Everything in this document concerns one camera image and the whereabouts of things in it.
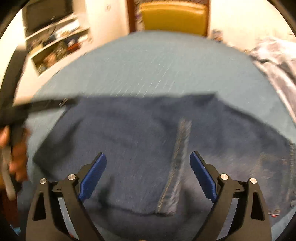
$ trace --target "human hand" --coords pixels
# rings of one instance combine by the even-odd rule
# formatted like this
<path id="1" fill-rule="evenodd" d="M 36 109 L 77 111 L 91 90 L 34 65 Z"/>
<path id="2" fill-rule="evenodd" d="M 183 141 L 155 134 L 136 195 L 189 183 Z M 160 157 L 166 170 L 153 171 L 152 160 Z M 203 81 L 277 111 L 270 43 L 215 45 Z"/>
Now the human hand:
<path id="1" fill-rule="evenodd" d="M 17 182 L 23 182 L 28 179 L 27 177 L 27 137 L 29 131 L 25 129 L 22 141 L 16 144 L 12 148 L 12 160 L 9 164 L 9 172 L 15 174 L 15 179 Z M 5 147 L 9 144 L 10 128 L 6 126 L 0 130 L 0 148 Z M 5 189 L 3 178 L 0 175 L 0 190 Z"/>

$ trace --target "blue gripper pad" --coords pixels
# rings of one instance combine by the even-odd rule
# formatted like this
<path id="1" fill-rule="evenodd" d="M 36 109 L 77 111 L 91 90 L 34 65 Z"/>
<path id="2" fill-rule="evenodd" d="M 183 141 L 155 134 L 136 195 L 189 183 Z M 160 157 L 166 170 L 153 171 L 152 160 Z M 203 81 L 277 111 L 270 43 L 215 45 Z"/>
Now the blue gripper pad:
<path id="1" fill-rule="evenodd" d="M 94 165 L 86 174 L 85 178 L 80 183 L 80 193 L 78 198 L 83 202 L 91 197 L 98 181 L 100 180 L 107 166 L 107 158 L 105 154 L 99 156 Z"/>
<path id="2" fill-rule="evenodd" d="M 216 192 L 216 184 L 209 172 L 206 170 L 201 160 L 194 152 L 190 155 L 190 166 L 198 182 L 200 183 L 205 197 L 207 199 L 212 200 L 212 202 L 215 203 L 218 199 L 218 195 Z"/>

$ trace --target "yellow chair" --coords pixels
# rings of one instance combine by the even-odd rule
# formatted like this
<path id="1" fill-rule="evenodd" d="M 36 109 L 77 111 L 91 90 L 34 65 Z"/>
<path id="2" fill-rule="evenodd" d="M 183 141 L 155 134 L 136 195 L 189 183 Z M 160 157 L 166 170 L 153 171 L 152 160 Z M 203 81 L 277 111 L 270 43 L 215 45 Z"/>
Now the yellow chair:
<path id="1" fill-rule="evenodd" d="M 142 3 L 140 11 L 145 30 L 167 30 L 207 35 L 208 8 L 183 1 L 153 1 Z"/>

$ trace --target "white shelf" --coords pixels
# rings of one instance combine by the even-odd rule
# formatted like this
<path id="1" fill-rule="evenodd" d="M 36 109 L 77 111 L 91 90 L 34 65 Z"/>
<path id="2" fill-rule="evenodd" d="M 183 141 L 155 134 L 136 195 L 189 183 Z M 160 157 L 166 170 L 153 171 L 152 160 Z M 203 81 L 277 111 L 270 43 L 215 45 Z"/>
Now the white shelf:
<path id="1" fill-rule="evenodd" d="M 44 28 L 42 28 L 42 29 L 36 31 L 35 33 L 33 33 L 33 34 L 29 35 L 28 37 L 26 37 L 25 40 L 28 41 L 29 39 L 31 39 L 31 38 L 33 38 L 34 36 L 36 36 L 36 35 L 42 33 L 42 32 L 45 31 L 45 30 L 50 29 L 51 27 L 55 27 L 55 26 L 61 25 L 61 24 L 63 24 L 63 23 L 71 22 L 72 20 L 75 20 L 75 19 L 77 19 L 77 16 L 76 16 L 75 14 L 71 14 L 71 15 L 69 15 L 69 16 L 67 16 L 67 17 L 65 17 L 65 18 L 63 18 L 63 19 L 61 19 L 61 20 L 58 21 L 58 22 L 52 23 L 52 24 L 50 24 L 50 25 L 47 25 L 46 27 L 44 27 Z"/>
<path id="2" fill-rule="evenodd" d="M 56 44 L 56 43 L 58 43 L 58 42 L 60 42 L 60 41 L 62 41 L 62 40 L 64 40 L 64 39 L 66 39 L 66 38 L 68 38 L 68 37 L 70 37 L 70 36 L 73 36 L 73 35 L 75 35 L 75 34 L 78 34 L 78 33 L 81 33 L 81 32 L 87 31 L 87 30 L 89 30 L 89 27 L 86 27 L 86 28 L 81 28 L 81 27 L 80 27 L 80 28 L 78 28 L 77 30 L 75 30 L 75 31 L 73 31 L 72 33 L 70 33 L 69 35 L 64 36 L 64 37 L 61 37 L 61 38 L 59 38 L 59 39 L 56 39 L 56 40 L 52 41 L 52 42 L 49 43 L 48 45 L 44 46 L 42 49 L 39 49 L 37 52 L 33 53 L 32 55 L 30 55 L 30 53 L 29 53 L 29 58 L 32 59 L 32 58 L 34 58 L 35 56 L 37 56 L 38 54 L 40 54 L 42 51 L 44 51 L 45 49 L 49 48 L 50 46 L 52 46 L 52 45 L 54 45 L 54 44 Z"/>

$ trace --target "denim fabric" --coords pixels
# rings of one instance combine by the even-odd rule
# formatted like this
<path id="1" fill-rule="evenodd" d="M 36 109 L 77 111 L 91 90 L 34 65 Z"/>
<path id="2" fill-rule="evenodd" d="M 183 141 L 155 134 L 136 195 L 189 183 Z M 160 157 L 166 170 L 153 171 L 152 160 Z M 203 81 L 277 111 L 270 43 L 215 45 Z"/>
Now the denim fabric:
<path id="1" fill-rule="evenodd" d="M 192 126 L 177 209 L 173 215 L 155 215 L 170 178 L 182 119 Z M 46 177 L 57 180 L 104 152 L 106 171 L 84 203 L 95 224 L 129 239 L 190 240 L 212 207 L 190 168 L 192 151 L 235 180 L 255 177 L 270 213 L 284 216 L 294 198 L 294 148 L 271 127 L 214 95 L 98 97 L 83 98 L 67 110 L 34 161 Z M 235 201 L 230 213 L 234 210 Z"/>

